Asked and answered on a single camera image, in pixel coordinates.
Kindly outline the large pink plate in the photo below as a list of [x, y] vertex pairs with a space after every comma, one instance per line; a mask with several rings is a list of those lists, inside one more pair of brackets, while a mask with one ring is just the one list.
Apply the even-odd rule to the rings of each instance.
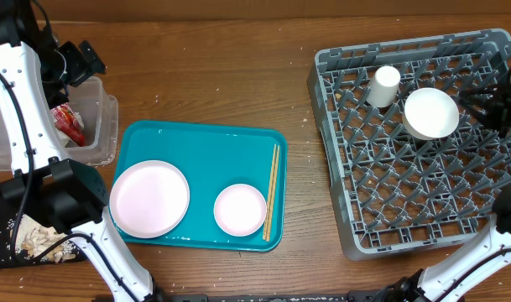
[[190, 187], [174, 165], [148, 160], [123, 171], [114, 182], [109, 207], [117, 226], [147, 239], [172, 231], [190, 204]]

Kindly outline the white cup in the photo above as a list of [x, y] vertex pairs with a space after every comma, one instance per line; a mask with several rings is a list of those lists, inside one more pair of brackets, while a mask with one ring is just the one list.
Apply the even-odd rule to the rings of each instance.
[[372, 107], [390, 106], [396, 97], [400, 80], [401, 75], [395, 67], [385, 65], [378, 68], [368, 83], [369, 93], [366, 102]]

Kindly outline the rice and peanut scraps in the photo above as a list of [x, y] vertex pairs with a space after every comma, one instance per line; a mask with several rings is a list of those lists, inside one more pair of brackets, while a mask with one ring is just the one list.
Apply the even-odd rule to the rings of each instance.
[[[21, 258], [35, 258], [64, 237], [65, 234], [58, 233], [53, 227], [44, 227], [23, 215], [18, 227], [15, 252]], [[77, 254], [76, 246], [67, 240], [42, 257], [41, 262], [60, 263], [75, 259]]]

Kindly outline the red snack wrapper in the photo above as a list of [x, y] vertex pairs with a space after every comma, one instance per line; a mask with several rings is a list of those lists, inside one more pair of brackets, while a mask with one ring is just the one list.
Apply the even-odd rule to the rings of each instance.
[[61, 104], [50, 110], [55, 127], [78, 146], [85, 145], [84, 125], [79, 114], [76, 114], [67, 104]]

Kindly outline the white bowl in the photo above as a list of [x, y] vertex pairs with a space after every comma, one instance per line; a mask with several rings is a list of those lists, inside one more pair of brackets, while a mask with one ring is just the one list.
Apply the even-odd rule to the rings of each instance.
[[403, 124], [407, 132], [421, 140], [444, 138], [459, 124], [455, 101], [435, 88], [420, 88], [404, 102]]

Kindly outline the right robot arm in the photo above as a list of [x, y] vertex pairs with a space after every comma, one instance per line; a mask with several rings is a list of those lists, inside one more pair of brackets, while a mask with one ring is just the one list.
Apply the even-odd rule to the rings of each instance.
[[[511, 81], [462, 93], [464, 103], [487, 112], [477, 120], [496, 130], [511, 127]], [[511, 183], [493, 202], [489, 223], [444, 261], [380, 289], [372, 301], [460, 301], [467, 291], [511, 264]]]

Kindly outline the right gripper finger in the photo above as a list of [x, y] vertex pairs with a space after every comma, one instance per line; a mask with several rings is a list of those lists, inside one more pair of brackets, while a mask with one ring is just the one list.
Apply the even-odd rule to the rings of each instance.
[[497, 102], [500, 99], [497, 86], [460, 91], [458, 97], [460, 103], [487, 103]]
[[501, 128], [499, 110], [495, 105], [479, 104], [480, 110], [470, 103], [462, 102], [461, 106], [485, 128]]

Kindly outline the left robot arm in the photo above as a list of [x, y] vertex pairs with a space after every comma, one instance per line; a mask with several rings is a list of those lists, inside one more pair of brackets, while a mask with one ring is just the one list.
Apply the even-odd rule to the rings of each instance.
[[70, 157], [50, 114], [70, 87], [106, 67], [87, 42], [58, 44], [49, 25], [38, 25], [38, 10], [35, 1], [0, 1], [0, 112], [13, 173], [0, 184], [0, 202], [73, 242], [116, 301], [162, 301], [163, 290], [113, 224], [101, 175]]

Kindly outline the white tissue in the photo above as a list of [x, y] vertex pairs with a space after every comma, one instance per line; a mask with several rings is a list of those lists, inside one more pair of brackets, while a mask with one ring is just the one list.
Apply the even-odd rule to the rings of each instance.
[[[78, 112], [75, 113], [76, 121], [77, 121], [77, 128], [79, 129], [80, 133], [83, 133], [84, 131], [84, 123], [83, 120]], [[59, 140], [61, 141], [61, 144], [67, 147], [70, 143], [75, 143], [71, 138], [69, 138], [65, 133], [58, 130], [57, 135], [59, 137]]]

